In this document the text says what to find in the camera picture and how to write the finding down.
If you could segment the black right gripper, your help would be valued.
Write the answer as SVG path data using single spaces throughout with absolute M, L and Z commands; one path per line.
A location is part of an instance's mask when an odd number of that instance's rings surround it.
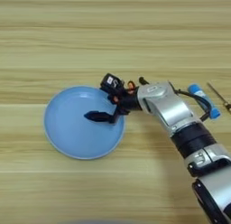
M 89 111 L 84 117 L 94 122 L 108 122 L 114 124 L 120 116 L 127 116 L 131 111 L 141 110 L 137 96 L 138 88 L 123 89 L 119 94 L 110 94 L 107 98 L 115 105 L 115 112 Z

